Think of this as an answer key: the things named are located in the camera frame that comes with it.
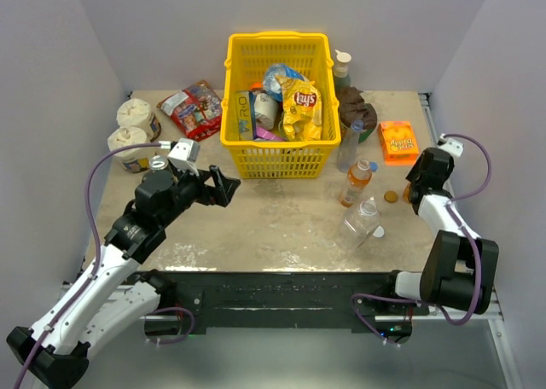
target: plastic basket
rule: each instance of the plastic basket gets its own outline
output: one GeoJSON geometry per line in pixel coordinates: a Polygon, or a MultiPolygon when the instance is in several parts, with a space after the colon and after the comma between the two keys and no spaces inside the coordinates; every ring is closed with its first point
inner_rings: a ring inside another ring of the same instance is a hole
{"type": "Polygon", "coordinates": [[[222,101],[222,144],[243,178],[317,177],[332,149],[340,144],[339,103],[335,98],[328,38],[321,33],[237,33],[229,38],[222,101]],[[235,106],[238,90],[261,82],[272,63],[282,62],[315,81],[322,98],[322,140],[252,142],[239,140],[235,106]]]}

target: red snack bag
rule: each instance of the red snack bag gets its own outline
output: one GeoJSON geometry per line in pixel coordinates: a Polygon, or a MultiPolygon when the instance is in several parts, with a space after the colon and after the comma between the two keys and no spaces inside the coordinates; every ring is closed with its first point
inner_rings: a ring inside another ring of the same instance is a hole
{"type": "Polygon", "coordinates": [[[188,139],[203,140],[220,130],[222,107],[211,86],[201,80],[157,104],[188,139]]]}

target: plastic wrapper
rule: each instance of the plastic wrapper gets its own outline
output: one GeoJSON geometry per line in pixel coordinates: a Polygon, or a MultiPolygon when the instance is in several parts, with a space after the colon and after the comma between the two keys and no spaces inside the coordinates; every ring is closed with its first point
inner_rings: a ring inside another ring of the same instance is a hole
{"type": "Polygon", "coordinates": [[[188,139],[203,140],[220,130],[221,101],[204,80],[167,97],[157,107],[174,121],[188,139]]]}
{"type": "Polygon", "coordinates": [[[338,93],[340,119],[343,125],[350,126],[354,120],[362,120],[364,129],[375,129],[377,112],[370,103],[365,103],[362,91],[353,86],[342,88],[338,93]]]}
{"type": "Polygon", "coordinates": [[[277,102],[282,102],[282,89],[276,79],[277,76],[296,78],[309,82],[301,73],[296,72],[284,63],[274,63],[265,71],[263,85],[265,92],[277,102]]]}
{"type": "Polygon", "coordinates": [[[282,88],[282,129],[293,142],[321,140],[322,99],[310,82],[277,76],[282,88]]]}

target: candy bag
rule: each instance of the candy bag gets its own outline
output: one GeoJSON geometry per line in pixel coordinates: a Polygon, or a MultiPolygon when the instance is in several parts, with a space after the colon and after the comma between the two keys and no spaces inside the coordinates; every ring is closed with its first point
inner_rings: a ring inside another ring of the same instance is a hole
{"type": "Polygon", "coordinates": [[[157,107],[174,121],[188,139],[203,140],[220,130],[221,101],[205,80],[167,97],[157,107]]]}
{"type": "Polygon", "coordinates": [[[321,140],[322,99],[310,82],[277,76],[282,88],[282,128],[288,140],[321,140]]]}

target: chip bag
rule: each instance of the chip bag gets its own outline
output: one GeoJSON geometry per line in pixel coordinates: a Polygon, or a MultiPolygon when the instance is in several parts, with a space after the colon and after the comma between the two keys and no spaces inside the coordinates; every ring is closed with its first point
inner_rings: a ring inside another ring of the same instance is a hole
{"type": "Polygon", "coordinates": [[[282,128],[293,142],[321,140],[322,99],[310,82],[277,76],[282,88],[282,128]]]}

